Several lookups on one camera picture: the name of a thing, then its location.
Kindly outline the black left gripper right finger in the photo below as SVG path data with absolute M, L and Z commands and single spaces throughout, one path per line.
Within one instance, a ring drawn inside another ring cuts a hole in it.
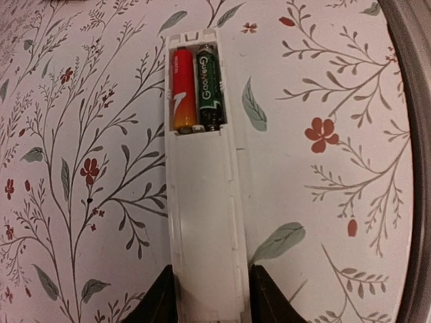
M 262 265 L 251 266 L 249 285 L 253 323 L 307 323 Z

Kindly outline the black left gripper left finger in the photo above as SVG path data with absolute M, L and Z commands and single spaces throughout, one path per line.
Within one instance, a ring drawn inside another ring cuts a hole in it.
M 176 292 L 172 265 L 164 267 L 124 323 L 177 323 Z

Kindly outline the red green battery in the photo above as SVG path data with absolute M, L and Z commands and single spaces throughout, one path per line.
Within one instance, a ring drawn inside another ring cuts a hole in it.
M 179 48 L 173 54 L 173 129 L 179 134 L 193 132 L 197 124 L 195 98 L 195 76 L 193 54 L 186 48 Z

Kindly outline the floral patterned table mat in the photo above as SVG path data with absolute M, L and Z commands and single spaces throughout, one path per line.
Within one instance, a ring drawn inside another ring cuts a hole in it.
M 216 29 L 256 256 L 309 322 L 394 322 L 413 187 L 378 1 L 2 1 L 1 321 L 122 322 L 170 262 L 169 35 Z

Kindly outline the aluminium front frame rail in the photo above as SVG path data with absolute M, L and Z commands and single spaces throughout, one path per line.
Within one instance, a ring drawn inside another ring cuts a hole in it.
M 430 321 L 430 2 L 381 1 L 404 83 L 413 160 L 413 226 L 397 322 Z

